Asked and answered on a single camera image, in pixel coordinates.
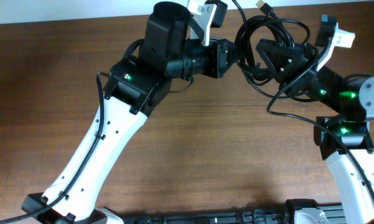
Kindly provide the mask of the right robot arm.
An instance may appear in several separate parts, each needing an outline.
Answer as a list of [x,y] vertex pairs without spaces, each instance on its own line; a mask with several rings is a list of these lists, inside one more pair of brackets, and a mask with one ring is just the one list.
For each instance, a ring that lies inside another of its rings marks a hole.
[[[370,123],[374,121],[374,76],[354,74],[341,77],[325,66],[336,44],[296,44],[260,40],[256,49],[280,84],[267,112],[311,123],[314,141],[334,178],[342,199],[347,223],[374,223],[374,145]],[[303,94],[323,103],[335,116],[315,120],[273,110],[286,94]]]

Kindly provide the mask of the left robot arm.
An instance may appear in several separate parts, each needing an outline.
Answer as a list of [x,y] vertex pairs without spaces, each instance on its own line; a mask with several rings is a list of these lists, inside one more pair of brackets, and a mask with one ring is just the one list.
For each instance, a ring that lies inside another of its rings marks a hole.
[[96,208],[100,189],[174,79],[221,78],[231,67],[234,44],[210,36],[226,13],[222,1],[157,3],[144,37],[127,48],[108,81],[98,85],[98,111],[69,163],[45,192],[26,197],[23,211],[41,223],[121,223],[115,212]]

